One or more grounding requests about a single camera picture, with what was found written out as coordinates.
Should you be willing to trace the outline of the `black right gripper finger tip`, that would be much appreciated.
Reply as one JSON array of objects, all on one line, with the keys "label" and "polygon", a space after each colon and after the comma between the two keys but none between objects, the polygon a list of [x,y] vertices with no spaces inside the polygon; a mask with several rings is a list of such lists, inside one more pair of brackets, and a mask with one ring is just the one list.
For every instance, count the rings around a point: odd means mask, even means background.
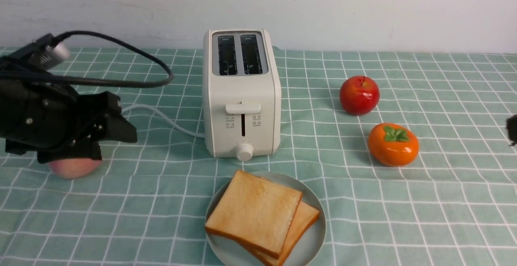
[{"label": "black right gripper finger tip", "polygon": [[513,147],[517,144],[517,115],[512,115],[506,119],[506,135],[510,142],[510,146]]}]

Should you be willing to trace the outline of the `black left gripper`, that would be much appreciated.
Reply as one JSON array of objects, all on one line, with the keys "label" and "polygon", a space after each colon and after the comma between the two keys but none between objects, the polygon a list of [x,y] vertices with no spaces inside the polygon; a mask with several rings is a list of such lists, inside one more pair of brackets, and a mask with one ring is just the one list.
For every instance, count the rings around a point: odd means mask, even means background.
[{"label": "black left gripper", "polygon": [[136,143],[137,130],[111,92],[79,94],[70,86],[2,80],[1,139],[6,153],[35,152],[40,164],[101,161],[99,140]]}]

